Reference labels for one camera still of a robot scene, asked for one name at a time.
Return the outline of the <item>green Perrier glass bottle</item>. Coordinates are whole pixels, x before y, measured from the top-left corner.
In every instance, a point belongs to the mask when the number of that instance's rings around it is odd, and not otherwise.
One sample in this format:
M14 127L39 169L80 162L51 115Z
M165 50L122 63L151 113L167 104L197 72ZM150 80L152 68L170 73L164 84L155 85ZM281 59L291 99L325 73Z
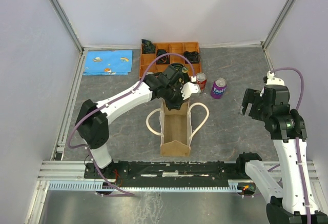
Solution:
M187 67L182 67L181 72L182 72L182 73L188 73L188 69L187 69Z

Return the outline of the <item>canvas tote bag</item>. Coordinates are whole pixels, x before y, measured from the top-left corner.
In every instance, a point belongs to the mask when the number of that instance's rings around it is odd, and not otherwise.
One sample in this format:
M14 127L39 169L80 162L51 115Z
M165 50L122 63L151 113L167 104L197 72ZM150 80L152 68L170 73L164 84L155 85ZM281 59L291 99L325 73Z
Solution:
M194 107L203 107L206 115L197 128L191 124L191 111ZM152 115L159 113L160 131L155 131L149 120ZM150 112L146 118L148 130L160 137L160 156L188 157L191 152L191 142L195 134L202 128L210 115L208 107L200 102L182 104L180 110L169 110L163 103L160 108Z

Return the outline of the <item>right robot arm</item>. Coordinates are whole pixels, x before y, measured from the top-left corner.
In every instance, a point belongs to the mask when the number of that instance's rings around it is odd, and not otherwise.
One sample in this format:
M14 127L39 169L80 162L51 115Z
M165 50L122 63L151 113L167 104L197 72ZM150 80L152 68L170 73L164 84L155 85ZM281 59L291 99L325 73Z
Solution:
M266 200L269 223L327 223L312 194L306 164L305 122L289 104L286 86L266 85L262 91L246 89L241 114L251 106L249 116L264 122L278 154L282 185L259 159L246 159L235 166L240 178L250 177Z

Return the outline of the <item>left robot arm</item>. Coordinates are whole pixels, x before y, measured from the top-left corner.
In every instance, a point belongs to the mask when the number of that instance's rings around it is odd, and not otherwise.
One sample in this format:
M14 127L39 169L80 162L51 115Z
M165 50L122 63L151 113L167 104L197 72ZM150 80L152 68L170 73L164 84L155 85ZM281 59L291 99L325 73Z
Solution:
M87 100L83 103L76 129L86 142L96 164L95 171L103 178L113 173L113 159L107 149L109 125L131 109L154 99L164 100L169 110L180 110L189 96L185 89L193 86L195 76L181 64L169 65L163 72L146 74L132 87L98 102Z

